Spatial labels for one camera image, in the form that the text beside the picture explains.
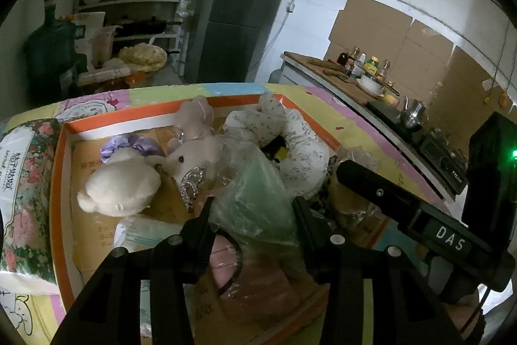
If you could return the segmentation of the green patterned tissue pack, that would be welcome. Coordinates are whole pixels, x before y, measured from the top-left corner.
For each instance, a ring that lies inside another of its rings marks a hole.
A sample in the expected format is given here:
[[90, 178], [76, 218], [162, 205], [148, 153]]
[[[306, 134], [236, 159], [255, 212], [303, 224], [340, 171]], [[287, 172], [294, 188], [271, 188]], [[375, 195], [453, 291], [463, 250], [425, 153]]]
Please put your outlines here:
[[113, 247], [124, 247], [129, 252], [154, 248], [171, 235], [179, 235], [182, 224], [132, 215], [120, 220], [115, 228]]

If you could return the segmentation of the pink packaged towel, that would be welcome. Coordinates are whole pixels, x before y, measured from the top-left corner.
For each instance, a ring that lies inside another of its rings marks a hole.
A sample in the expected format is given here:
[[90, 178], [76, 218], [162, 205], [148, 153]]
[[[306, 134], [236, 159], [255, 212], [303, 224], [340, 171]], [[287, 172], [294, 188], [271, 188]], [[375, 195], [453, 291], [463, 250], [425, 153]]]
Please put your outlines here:
[[306, 272], [297, 243], [271, 243], [216, 230], [208, 270], [186, 286], [192, 323], [222, 312], [238, 324], [276, 321], [320, 289]]

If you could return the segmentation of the mint green packaged item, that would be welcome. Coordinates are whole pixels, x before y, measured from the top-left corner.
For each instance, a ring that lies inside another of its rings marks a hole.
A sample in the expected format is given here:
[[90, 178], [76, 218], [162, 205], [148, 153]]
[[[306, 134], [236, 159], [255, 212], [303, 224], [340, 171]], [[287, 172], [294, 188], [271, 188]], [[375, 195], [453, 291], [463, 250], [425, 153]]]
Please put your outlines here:
[[297, 246], [291, 200], [266, 155], [251, 145], [234, 170], [235, 178], [210, 207], [209, 222], [243, 243]]

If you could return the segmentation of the white teddy bear purple bow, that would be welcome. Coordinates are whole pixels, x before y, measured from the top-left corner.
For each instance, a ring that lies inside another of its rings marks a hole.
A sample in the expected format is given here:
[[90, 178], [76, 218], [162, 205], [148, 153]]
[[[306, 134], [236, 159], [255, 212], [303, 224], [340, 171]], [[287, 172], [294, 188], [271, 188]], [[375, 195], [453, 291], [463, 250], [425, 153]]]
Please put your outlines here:
[[154, 168], [165, 157], [160, 144], [136, 133], [114, 136], [100, 150], [102, 165], [77, 193], [86, 213], [126, 217], [147, 208], [161, 186]]

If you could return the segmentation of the pink bunny plush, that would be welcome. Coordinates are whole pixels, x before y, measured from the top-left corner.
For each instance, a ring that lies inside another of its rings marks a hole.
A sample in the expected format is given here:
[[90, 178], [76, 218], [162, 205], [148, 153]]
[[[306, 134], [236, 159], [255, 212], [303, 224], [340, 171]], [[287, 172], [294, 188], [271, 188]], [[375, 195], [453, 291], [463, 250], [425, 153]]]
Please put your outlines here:
[[181, 103], [174, 114], [164, 170], [175, 181], [187, 212], [215, 183], [221, 147], [215, 136], [214, 110], [204, 96]]

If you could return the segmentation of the white floral neck pillow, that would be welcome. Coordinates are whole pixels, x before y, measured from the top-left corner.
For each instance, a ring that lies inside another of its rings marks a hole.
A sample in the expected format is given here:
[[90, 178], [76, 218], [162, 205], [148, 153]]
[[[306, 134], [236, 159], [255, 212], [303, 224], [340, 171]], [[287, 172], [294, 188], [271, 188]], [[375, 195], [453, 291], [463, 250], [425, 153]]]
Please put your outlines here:
[[255, 109], [235, 110], [226, 117], [224, 133], [264, 148], [281, 137], [287, 157], [277, 165], [291, 198], [310, 199], [327, 177], [330, 148], [297, 109], [286, 109], [273, 94], [260, 96]]

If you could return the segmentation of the leopard print cloth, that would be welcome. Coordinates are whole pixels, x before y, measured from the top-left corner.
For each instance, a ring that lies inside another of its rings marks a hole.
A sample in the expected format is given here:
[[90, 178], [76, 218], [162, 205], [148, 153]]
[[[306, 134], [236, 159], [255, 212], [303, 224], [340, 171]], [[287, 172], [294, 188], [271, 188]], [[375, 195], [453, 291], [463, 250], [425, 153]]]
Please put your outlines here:
[[328, 224], [335, 226], [338, 223], [338, 213], [330, 197], [330, 183], [325, 182], [320, 190], [308, 200], [314, 217], [322, 218]]

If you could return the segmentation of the kitchen counter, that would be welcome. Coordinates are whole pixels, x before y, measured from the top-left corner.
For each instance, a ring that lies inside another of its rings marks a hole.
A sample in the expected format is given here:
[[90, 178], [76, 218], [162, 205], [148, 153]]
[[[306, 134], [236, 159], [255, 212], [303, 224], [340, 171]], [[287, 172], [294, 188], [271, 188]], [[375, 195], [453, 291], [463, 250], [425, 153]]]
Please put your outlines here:
[[336, 76], [327, 75], [327, 68], [312, 66], [309, 57], [293, 52], [284, 52], [282, 60], [282, 76], [289, 82], [303, 87], [316, 87], [329, 92], [356, 115], [361, 116], [379, 135], [385, 138], [408, 162], [425, 178], [428, 184], [437, 192], [447, 205], [453, 203], [464, 205], [467, 188], [462, 193], [453, 193], [438, 173], [419, 155], [414, 147], [405, 142], [386, 123], [384, 123], [367, 103], [374, 102], [375, 97], [364, 92], [354, 80], [344, 81]]

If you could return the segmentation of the orange rimmed cardboard box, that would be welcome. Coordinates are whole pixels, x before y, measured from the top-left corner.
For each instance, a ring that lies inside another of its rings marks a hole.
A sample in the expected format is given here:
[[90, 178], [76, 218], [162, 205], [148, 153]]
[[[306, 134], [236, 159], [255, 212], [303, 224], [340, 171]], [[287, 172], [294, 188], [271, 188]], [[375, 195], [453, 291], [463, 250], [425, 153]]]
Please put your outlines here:
[[324, 313], [291, 200], [351, 151], [350, 109], [301, 88], [197, 96], [64, 125], [50, 234], [66, 308], [56, 344], [279, 344]]

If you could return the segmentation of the steel kettle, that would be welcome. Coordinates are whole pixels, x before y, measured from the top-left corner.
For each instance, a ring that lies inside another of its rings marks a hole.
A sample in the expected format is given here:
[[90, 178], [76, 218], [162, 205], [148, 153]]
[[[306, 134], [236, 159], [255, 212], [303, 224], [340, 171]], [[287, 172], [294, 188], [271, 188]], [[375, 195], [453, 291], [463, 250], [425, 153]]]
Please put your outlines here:
[[421, 127], [428, 122], [425, 104], [417, 99], [412, 102], [406, 96], [404, 98], [403, 109], [400, 113], [400, 123], [408, 130]]

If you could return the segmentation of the white bowl on counter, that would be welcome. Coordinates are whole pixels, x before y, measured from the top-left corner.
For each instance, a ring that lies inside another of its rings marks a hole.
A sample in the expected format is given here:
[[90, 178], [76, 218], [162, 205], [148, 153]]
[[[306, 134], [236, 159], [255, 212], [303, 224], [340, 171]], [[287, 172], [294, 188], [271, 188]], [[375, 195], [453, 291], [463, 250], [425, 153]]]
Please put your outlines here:
[[369, 73], [363, 73], [356, 80], [357, 86], [371, 96], [381, 96], [383, 94], [383, 86]]

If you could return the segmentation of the yellow green bottle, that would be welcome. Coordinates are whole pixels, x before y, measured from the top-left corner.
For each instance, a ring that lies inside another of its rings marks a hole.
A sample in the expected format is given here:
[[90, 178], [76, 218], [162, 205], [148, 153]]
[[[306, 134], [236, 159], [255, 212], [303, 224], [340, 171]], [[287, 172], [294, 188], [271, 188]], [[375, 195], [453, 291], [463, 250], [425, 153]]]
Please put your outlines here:
[[376, 56], [372, 56], [364, 64], [364, 71], [370, 75], [375, 76], [378, 72], [379, 60]]

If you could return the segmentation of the blue water jug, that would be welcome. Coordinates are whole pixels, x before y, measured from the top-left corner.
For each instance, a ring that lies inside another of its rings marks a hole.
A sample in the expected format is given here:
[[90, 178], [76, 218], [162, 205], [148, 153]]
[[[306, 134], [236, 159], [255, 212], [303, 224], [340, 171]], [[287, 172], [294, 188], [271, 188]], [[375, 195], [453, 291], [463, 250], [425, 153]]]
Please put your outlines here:
[[77, 79], [75, 24], [55, 17], [56, 4], [45, 5], [43, 24], [26, 40], [28, 96], [37, 106], [65, 99]]

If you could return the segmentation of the dark green refrigerator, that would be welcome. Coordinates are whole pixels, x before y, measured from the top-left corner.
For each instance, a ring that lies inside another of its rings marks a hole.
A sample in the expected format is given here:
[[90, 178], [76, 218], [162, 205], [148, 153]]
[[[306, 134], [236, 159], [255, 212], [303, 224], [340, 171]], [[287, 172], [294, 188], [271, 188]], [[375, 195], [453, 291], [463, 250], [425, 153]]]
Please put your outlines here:
[[244, 82], [272, 0], [198, 0], [188, 39], [187, 83]]

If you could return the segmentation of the cardboard sheets on wall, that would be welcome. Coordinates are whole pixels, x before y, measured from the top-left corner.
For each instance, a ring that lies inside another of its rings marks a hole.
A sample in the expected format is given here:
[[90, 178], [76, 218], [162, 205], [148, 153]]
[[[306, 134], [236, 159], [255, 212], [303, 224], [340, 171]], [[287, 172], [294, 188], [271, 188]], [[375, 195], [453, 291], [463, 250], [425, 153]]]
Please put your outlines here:
[[491, 85], [489, 74], [467, 52], [419, 20], [374, 0], [347, 0], [339, 11], [325, 54], [336, 59], [358, 47], [390, 61], [387, 78], [410, 99], [427, 107], [429, 125], [456, 149], [468, 150], [470, 136], [498, 112], [511, 121], [516, 110]]

